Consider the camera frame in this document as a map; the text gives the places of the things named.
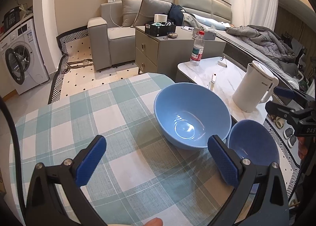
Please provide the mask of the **right hand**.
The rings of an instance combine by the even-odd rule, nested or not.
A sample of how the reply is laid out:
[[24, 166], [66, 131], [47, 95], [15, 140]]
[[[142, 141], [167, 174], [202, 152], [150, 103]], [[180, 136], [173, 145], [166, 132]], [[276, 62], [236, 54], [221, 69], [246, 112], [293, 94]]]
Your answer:
[[297, 139], [298, 139], [298, 156], [301, 160], [303, 160], [305, 159], [308, 153], [308, 148], [306, 147], [304, 137], [298, 137]]

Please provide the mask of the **left hand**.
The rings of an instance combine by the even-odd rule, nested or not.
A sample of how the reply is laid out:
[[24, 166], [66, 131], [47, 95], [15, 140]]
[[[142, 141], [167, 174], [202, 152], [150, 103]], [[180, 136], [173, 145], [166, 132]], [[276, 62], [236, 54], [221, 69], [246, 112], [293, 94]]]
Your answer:
[[146, 222], [144, 226], [163, 226], [163, 221], [160, 218], [153, 218]]

